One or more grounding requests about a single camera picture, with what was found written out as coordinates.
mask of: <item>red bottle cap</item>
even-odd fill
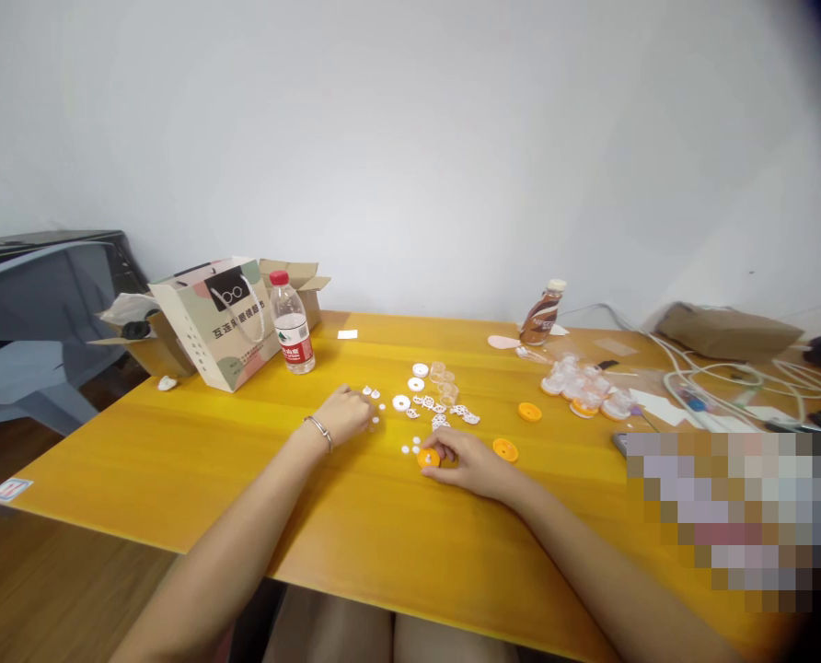
[[[270,272],[270,282],[273,285],[288,285],[288,280],[288,272],[285,270]]]

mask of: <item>paper gift bag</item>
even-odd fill
[[[207,262],[150,291],[210,387],[237,390],[280,349],[256,260]]]

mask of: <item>cable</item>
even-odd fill
[[[683,398],[680,397],[677,391],[675,391],[675,388],[671,383],[672,378],[679,378],[688,389],[694,391],[697,395],[701,395],[704,401],[709,402],[713,406],[717,406],[726,410],[735,419],[738,419],[739,421],[742,421],[746,424],[747,422],[745,421],[745,419],[743,419],[743,417],[758,422],[767,422],[770,421],[770,419],[765,419],[763,417],[757,416],[756,414],[751,413],[749,410],[746,410],[745,408],[739,407],[734,403],[725,401],[724,399],[715,396],[710,391],[703,388],[698,382],[696,382],[695,377],[700,373],[705,373],[706,375],[712,376],[713,378],[721,379],[726,382],[731,382],[733,384],[741,385],[744,387],[764,391],[771,391],[773,393],[782,394],[784,396],[791,396],[795,399],[797,404],[797,418],[795,420],[796,425],[802,425],[806,423],[806,407],[804,404],[804,400],[821,399],[821,373],[816,370],[813,370],[812,368],[809,368],[807,366],[799,366],[797,364],[792,364],[791,362],[780,361],[779,359],[773,359],[772,364],[776,367],[776,369],[779,372],[781,372],[785,377],[795,380],[794,382],[790,382],[789,380],[777,378],[775,376],[770,375],[769,373],[764,373],[763,371],[758,370],[757,368],[753,368],[752,366],[747,366],[745,364],[723,362],[720,364],[711,364],[709,366],[699,366],[692,359],[690,359],[689,355],[692,354],[691,351],[682,352],[671,343],[654,336],[648,331],[642,330],[640,327],[630,322],[627,317],[625,317],[622,313],[620,313],[608,302],[598,302],[596,304],[590,304],[585,307],[565,311],[559,315],[575,313],[577,311],[598,307],[606,308],[620,328],[628,329],[633,332],[643,334],[644,336],[650,338],[657,345],[659,345],[663,350],[665,350],[665,353],[668,355],[668,359],[671,360],[672,367],[674,368],[674,371],[666,373],[663,377],[663,384],[665,386],[665,389],[684,407],[685,410],[687,410],[690,416],[693,417],[697,422],[699,422],[700,425],[702,425],[706,430],[710,430],[716,433],[732,432],[728,426],[725,426],[720,422],[715,421],[711,416],[707,415],[706,413],[694,411],[689,406],[689,404],[686,401],[684,401]],[[682,369],[680,367],[680,364],[675,359],[675,355],[679,356],[681,359],[687,362],[689,368]],[[714,372],[714,369],[721,367],[729,367],[735,371],[746,373],[746,377],[751,377],[751,380],[746,381],[738,378],[733,378],[732,376],[727,377]],[[771,387],[767,387],[766,385],[768,381],[778,382],[786,390],[777,390],[772,389]],[[804,392],[811,391],[813,393],[801,393],[801,390]]]

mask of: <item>orange wheel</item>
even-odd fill
[[[521,403],[518,405],[518,414],[528,422],[537,422],[542,419],[542,411],[533,403]]]
[[[518,460],[518,449],[506,439],[500,438],[493,440],[493,450],[496,451],[497,455],[503,460],[508,460],[509,462]]]
[[[434,449],[423,449],[417,454],[417,462],[420,467],[438,467],[441,465],[441,456]]]

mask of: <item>bag handle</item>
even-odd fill
[[[251,287],[251,283],[249,282],[249,280],[247,278],[245,278],[244,275],[242,275],[242,281],[244,281],[245,284],[248,286],[248,290],[251,293],[251,296],[254,297],[254,303],[257,304],[257,308],[260,310],[260,338],[259,339],[252,339],[250,336],[248,336],[248,332],[245,331],[245,329],[242,327],[241,323],[239,323],[237,326],[238,326],[238,330],[242,333],[242,336],[245,337],[245,340],[248,341],[251,345],[256,345],[257,343],[259,343],[260,341],[263,340],[263,336],[266,334],[266,322],[264,321],[265,319],[263,318],[263,305],[260,303],[260,300],[257,299],[257,293],[254,292],[254,288]],[[220,299],[221,304],[223,304],[226,307],[226,310],[229,311],[229,314],[234,319],[237,320],[238,316],[233,312],[233,308],[229,304],[226,303],[226,300],[221,296],[221,294],[219,292],[217,292],[216,290],[214,290],[213,288],[210,288],[210,290],[211,290],[211,293],[213,295],[215,295],[218,299]]]

